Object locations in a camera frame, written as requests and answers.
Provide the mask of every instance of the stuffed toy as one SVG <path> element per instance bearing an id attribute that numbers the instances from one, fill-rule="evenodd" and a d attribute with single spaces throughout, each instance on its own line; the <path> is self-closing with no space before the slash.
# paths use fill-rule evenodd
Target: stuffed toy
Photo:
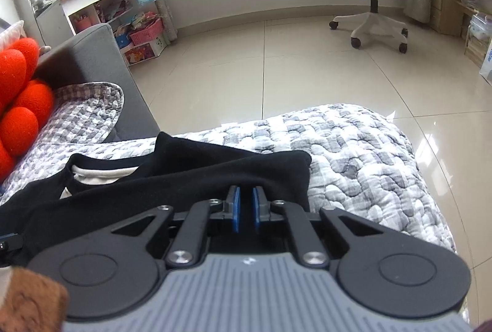
<path id="1" fill-rule="evenodd" d="M 38 43 L 31 38 L 0 51 L 0 182 L 29 150 L 53 110 L 50 87 L 31 80 L 38 58 Z"/>

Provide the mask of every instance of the storage box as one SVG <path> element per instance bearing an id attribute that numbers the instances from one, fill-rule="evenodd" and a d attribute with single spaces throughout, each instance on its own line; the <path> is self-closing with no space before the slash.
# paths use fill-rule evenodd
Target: storage box
<path id="1" fill-rule="evenodd" d="M 154 40 L 135 46 L 133 43 L 120 50 L 126 63 L 131 66 L 150 58 L 159 57 L 166 47 L 164 36 L 159 34 Z"/>
<path id="2" fill-rule="evenodd" d="M 154 40 L 162 33 L 163 30 L 164 25 L 162 23 L 162 19 L 159 18 L 158 20 L 155 20 L 152 25 L 147 26 L 147 28 L 139 30 L 138 32 L 131 33 L 129 37 L 133 44 L 137 45 Z"/>
<path id="3" fill-rule="evenodd" d="M 125 48 L 126 46 L 128 46 L 131 43 L 131 40 L 129 39 L 128 34 L 115 36 L 115 39 L 116 39 L 116 43 L 118 44 L 118 47 L 120 49 Z"/>

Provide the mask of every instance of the brown plush toy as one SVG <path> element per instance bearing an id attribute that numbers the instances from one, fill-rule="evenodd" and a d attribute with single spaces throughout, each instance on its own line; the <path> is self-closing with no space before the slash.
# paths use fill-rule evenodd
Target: brown plush toy
<path id="1" fill-rule="evenodd" d="M 0 332 L 59 332 L 67 305 L 59 283 L 24 268 L 0 268 Z"/>

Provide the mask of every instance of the chair base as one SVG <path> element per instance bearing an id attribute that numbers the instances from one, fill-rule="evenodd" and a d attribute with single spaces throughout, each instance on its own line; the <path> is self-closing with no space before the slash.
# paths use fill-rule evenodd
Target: chair base
<path id="1" fill-rule="evenodd" d="M 363 14 L 355 15 L 342 15 L 335 17 L 333 21 L 338 24 L 338 22 L 348 21 L 348 22 L 360 22 L 358 26 L 350 35 L 352 39 L 358 39 L 361 35 L 367 34 L 374 25 L 379 25 L 387 34 L 393 36 L 400 43 L 400 51 L 406 52 L 407 47 L 407 24 L 404 22 L 396 21 L 392 18 L 386 17 L 379 13 L 367 12 Z"/>

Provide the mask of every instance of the pink basket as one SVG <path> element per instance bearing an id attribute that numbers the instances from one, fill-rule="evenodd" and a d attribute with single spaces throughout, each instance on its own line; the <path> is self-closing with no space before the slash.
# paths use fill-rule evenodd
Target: pink basket
<path id="1" fill-rule="evenodd" d="M 130 34 L 130 39 L 135 46 L 139 44 L 150 42 L 154 40 L 162 31 L 164 30 L 164 25 L 162 24 L 162 19 L 159 18 L 157 21 L 143 30 L 139 30 L 133 34 Z"/>

